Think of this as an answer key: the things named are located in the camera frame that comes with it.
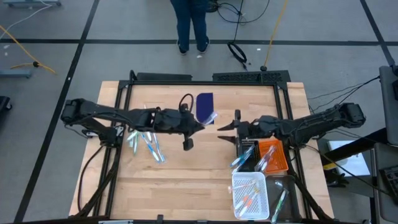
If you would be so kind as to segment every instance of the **sneaker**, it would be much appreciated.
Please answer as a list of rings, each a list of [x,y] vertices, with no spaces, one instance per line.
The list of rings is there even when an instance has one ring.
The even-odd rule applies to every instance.
[[[180,47],[180,42],[177,40],[177,47],[178,47],[178,50],[180,51],[180,54],[181,55],[186,55],[187,54],[187,50],[182,50],[181,49],[181,47]]]
[[[210,45],[210,39],[207,38],[207,41],[206,41],[206,48],[205,48],[203,51],[202,51],[202,50],[199,50],[199,53],[200,53],[200,54],[206,53],[207,49],[209,49],[209,45]]]

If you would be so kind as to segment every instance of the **wooden table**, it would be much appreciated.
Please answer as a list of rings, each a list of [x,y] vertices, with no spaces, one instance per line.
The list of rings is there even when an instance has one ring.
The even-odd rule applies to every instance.
[[[117,86],[118,82],[103,82],[98,103],[114,106]],[[288,83],[288,88],[294,118],[309,115],[303,83]],[[235,109],[241,110],[242,121],[252,121],[264,114],[277,116],[273,88],[136,85],[132,89],[130,108],[143,108],[144,104],[162,109],[178,108],[181,97],[186,93],[195,97],[200,93],[214,94],[214,108],[219,114],[215,124],[193,135],[195,147],[190,151],[182,149],[182,136],[158,134],[167,160],[165,164],[156,164],[143,142],[135,157],[128,144],[123,144],[111,218],[154,220],[158,214],[163,214],[165,220],[236,220],[231,210],[232,196],[227,191],[227,186],[231,185],[229,163],[236,158],[236,151],[233,144],[217,138],[217,135],[234,135],[235,131],[220,134],[217,129],[233,120]],[[280,98],[286,118],[282,92]],[[317,146],[314,141],[309,145]],[[98,147],[98,139],[88,140],[82,167]],[[319,154],[309,148],[300,153],[308,191],[326,214],[333,217]],[[82,206],[98,186],[103,156],[104,150],[92,160],[85,172]],[[107,194],[105,190],[100,214],[104,213]],[[298,189],[297,195],[300,213],[304,217]],[[71,215],[78,211],[76,201],[77,186]]]

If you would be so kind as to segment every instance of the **blue jeans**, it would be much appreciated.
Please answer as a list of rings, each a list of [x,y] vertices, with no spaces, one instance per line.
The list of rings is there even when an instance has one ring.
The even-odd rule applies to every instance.
[[[206,35],[206,10],[208,0],[170,0],[177,16],[178,41],[182,50],[189,50],[191,19],[197,48],[204,51],[208,38]]]

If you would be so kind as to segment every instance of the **orange tray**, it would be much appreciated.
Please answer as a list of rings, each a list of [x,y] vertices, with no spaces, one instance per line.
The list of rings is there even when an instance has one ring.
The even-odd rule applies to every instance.
[[[287,167],[284,148],[280,140],[260,141],[260,158],[262,158],[268,152],[271,146],[276,146],[276,151],[273,153],[265,173],[272,174],[276,172],[287,171],[289,168]]]

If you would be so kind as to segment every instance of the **white tray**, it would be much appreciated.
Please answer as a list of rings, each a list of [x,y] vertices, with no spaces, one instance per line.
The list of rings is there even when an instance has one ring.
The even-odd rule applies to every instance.
[[[266,177],[262,172],[237,172],[232,175],[232,187],[250,184],[253,180],[257,182],[251,186],[238,188],[233,191],[233,207],[235,207],[236,204],[242,201],[245,195],[253,191],[254,187],[257,187],[259,190],[251,206],[242,217],[239,217],[239,213],[244,206],[241,206],[241,208],[234,212],[235,217],[240,220],[266,220],[269,217]]]

